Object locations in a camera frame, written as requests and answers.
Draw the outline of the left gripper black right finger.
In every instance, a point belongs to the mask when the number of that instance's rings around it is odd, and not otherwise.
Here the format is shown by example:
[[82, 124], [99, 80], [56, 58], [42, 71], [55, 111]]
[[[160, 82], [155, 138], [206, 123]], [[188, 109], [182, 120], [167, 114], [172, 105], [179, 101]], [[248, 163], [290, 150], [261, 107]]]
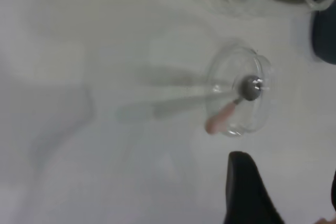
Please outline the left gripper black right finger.
[[[334, 173], [333, 182], [331, 186], [331, 203], [336, 210], [336, 173]], [[327, 221], [326, 223], [335, 223], [335, 216], [332, 220]]]

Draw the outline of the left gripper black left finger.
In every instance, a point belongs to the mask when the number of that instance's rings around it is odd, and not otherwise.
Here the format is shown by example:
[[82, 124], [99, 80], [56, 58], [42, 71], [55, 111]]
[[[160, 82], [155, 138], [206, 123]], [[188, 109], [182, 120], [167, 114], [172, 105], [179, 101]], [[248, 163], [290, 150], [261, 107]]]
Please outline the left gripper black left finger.
[[225, 194], [223, 223], [284, 223], [248, 153], [230, 152]]

